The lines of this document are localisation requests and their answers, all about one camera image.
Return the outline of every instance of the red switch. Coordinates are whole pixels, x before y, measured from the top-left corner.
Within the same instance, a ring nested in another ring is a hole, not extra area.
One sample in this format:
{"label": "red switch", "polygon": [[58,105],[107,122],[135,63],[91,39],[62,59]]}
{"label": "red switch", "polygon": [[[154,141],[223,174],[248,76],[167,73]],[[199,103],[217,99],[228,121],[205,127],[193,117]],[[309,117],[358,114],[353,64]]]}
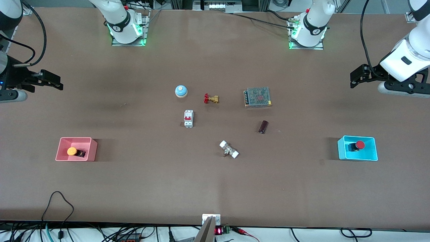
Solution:
{"label": "red switch", "polygon": [[364,149],[364,147],[365,147],[366,145],[364,144],[364,142],[363,142],[363,141],[359,140],[359,141],[357,141],[357,142],[355,143],[355,146],[356,146],[357,148],[359,148],[359,149]]}

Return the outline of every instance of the power cable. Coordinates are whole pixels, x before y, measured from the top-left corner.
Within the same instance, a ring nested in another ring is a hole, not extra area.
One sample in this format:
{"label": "power cable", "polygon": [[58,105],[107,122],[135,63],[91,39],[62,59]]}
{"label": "power cable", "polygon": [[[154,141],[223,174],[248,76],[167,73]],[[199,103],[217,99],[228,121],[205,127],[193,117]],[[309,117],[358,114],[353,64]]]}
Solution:
{"label": "power cable", "polygon": [[297,242],[300,242],[300,240],[298,240],[298,238],[296,237],[296,235],[295,235],[295,233],[294,233],[294,230],[293,230],[293,228],[290,228],[291,229],[291,233],[293,234],[293,236],[294,236],[294,239],[297,241]]}
{"label": "power cable", "polygon": [[34,10],[34,8],[30,4],[28,4],[25,0],[22,0],[22,3],[34,13],[37,20],[39,20],[39,23],[40,23],[40,26],[42,27],[42,32],[43,32],[43,49],[42,49],[42,52],[41,52],[39,58],[35,62],[30,63],[30,66],[33,66],[33,65],[39,63],[40,60],[45,55],[45,51],[46,51],[46,29],[45,29],[45,25],[43,24],[42,19],[40,18],[39,14]]}
{"label": "power cable", "polygon": [[367,64],[369,65],[370,71],[376,77],[383,79],[384,77],[379,76],[379,75],[377,75],[375,73],[375,71],[374,71],[374,69],[372,67],[372,64],[370,63],[369,53],[367,51],[366,43],[364,42],[364,37],[363,37],[363,17],[364,17],[364,12],[366,11],[366,7],[367,7],[368,3],[369,3],[369,0],[366,0],[366,2],[364,3],[363,11],[361,12],[361,17],[360,17],[360,38],[361,38],[361,44],[363,45],[364,54],[366,55]]}
{"label": "power cable", "polygon": [[[352,234],[352,236],[349,236],[349,235],[346,235],[345,233],[344,233],[344,230],[348,230],[351,234]],[[349,228],[341,228],[341,234],[344,236],[344,237],[347,237],[347,238],[350,238],[350,239],[355,239],[355,242],[358,242],[358,238],[368,238],[368,237],[370,237],[370,236],[372,236],[372,230],[371,229],[365,229],[365,231],[369,231],[370,233],[369,234],[367,234],[367,235],[362,235],[362,236],[359,236],[359,235],[356,235],[351,229],[349,229]]]}
{"label": "power cable", "polygon": [[11,43],[15,43],[15,44],[17,44],[17,45],[20,45],[20,46],[22,46],[22,47],[25,47],[25,48],[27,48],[27,49],[31,50],[31,52],[32,52],[31,57],[30,57],[28,60],[26,60],[24,63],[29,63],[29,62],[30,62],[30,61],[35,57],[35,55],[36,55],[36,51],[35,51],[33,48],[31,48],[30,46],[28,46],[28,45],[26,45],[26,44],[23,44],[23,43],[20,43],[20,42],[18,42],[18,41],[15,41],[15,40],[9,39],[8,37],[6,37],[6,36],[4,36],[4,35],[2,35],[2,34],[0,34],[0,37],[1,37],[2,39],[5,39],[5,40],[7,40],[7,41],[11,42]]}
{"label": "power cable", "polygon": [[265,23],[265,24],[268,24],[268,25],[274,25],[274,26],[279,26],[279,27],[283,27],[283,28],[294,29],[294,27],[292,27],[292,26],[279,25],[279,24],[275,24],[275,23],[267,22],[267,21],[264,21],[264,20],[251,18],[251,17],[245,16],[245,15],[233,14],[233,13],[229,13],[229,14],[234,15],[234,16],[239,16],[239,17],[247,18],[247,19],[250,19],[250,20],[255,20],[255,21],[262,22],[262,23]]}

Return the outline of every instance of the brown capacitor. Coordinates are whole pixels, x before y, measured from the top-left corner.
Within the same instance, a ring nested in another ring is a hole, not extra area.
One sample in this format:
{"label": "brown capacitor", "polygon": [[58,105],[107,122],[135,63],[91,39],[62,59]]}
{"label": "brown capacitor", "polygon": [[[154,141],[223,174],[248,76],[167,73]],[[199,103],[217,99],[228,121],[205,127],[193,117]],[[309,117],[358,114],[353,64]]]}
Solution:
{"label": "brown capacitor", "polygon": [[269,124],[269,122],[267,122],[266,120],[263,120],[263,122],[261,123],[260,129],[258,130],[258,132],[259,133],[265,133],[268,124]]}

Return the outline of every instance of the table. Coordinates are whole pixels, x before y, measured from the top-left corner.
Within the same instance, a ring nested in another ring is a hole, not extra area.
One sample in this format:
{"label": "table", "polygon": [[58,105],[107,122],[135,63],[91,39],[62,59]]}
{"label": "table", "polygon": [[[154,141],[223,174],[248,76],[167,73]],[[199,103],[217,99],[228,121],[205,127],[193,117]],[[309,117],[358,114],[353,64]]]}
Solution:
{"label": "table", "polygon": [[[31,69],[60,75],[64,91],[37,87],[0,105],[2,219],[38,220],[60,190],[78,221],[199,224],[220,213],[241,226],[430,228],[429,100],[349,88],[366,61],[359,15],[335,14],[325,49],[307,51],[289,50],[283,28],[221,12],[163,11],[147,46],[111,47],[98,10],[37,10],[48,45]],[[374,65],[414,27],[402,15],[368,15],[364,26]],[[15,39],[40,53],[34,16]],[[243,91],[263,86],[273,107],[245,109]],[[220,103],[204,104],[205,93]],[[186,109],[192,129],[180,126]],[[374,137],[379,161],[338,160],[343,135]],[[97,139],[96,162],[56,162],[60,137]],[[222,157],[222,140],[238,158]],[[56,196],[46,219],[68,213]]]}

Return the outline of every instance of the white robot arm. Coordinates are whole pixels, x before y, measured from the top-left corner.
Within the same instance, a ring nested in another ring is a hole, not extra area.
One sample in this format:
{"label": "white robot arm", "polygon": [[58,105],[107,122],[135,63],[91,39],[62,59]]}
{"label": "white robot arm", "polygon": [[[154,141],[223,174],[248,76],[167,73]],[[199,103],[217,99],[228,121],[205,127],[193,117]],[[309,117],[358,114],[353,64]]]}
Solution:
{"label": "white robot arm", "polygon": [[142,14],[126,10],[120,0],[89,0],[106,19],[111,35],[119,43],[135,41],[142,34]]}
{"label": "white robot arm", "polygon": [[[417,26],[401,39],[379,63],[362,65],[351,72],[351,88],[362,82],[383,81],[381,93],[430,97],[427,84],[430,66],[430,0],[408,0]],[[417,74],[422,76],[416,81]]]}
{"label": "white robot arm", "polygon": [[312,6],[295,16],[299,19],[298,26],[292,32],[291,38],[305,47],[316,46],[324,38],[327,30],[327,24],[335,12],[335,3],[333,0],[313,0]]}
{"label": "white robot arm", "polygon": [[[0,39],[2,38],[6,41],[17,43],[9,39],[3,31],[14,29],[19,24],[23,12],[22,4],[31,8],[34,15],[39,19],[42,29],[44,29],[39,15],[27,2],[21,2],[21,0],[1,0]],[[27,93],[25,91],[34,93],[35,86],[50,86],[58,90],[63,90],[61,78],[54,73],[47,70],[33,72],[27,69],[27,67],[37,64],[42,59],[43,53],[44,50],[37,61],[29,63],[34,58],[33,50],[33,56],[23,63],[7,55],[0,49],[0,103],[25,101],[27,99]]]}

